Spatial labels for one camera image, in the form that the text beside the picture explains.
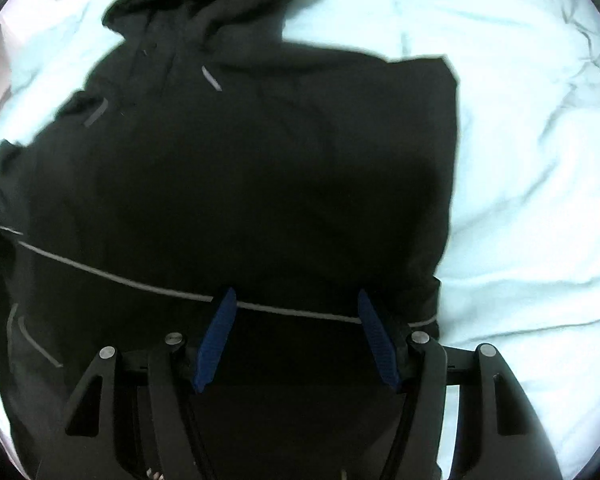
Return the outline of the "black hooded jacket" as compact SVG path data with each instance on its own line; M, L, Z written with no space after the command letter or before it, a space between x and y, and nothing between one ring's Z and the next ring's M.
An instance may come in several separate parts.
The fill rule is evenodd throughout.
M456 81L442 58L288 42L293 1L117 0L120 46L31 143L0 145L0 395L30 477L400 477Z

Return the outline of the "teal quilted bed comforter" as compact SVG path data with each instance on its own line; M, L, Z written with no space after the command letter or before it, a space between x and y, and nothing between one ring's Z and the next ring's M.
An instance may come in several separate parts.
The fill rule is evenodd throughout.
M122 43L117 0L6 0L0 145L27 145ZM294 0L283 37L456 81L438 330L397 479L574 479L600 468L600 11L591 0ZM23 469L0 395L0 479Z

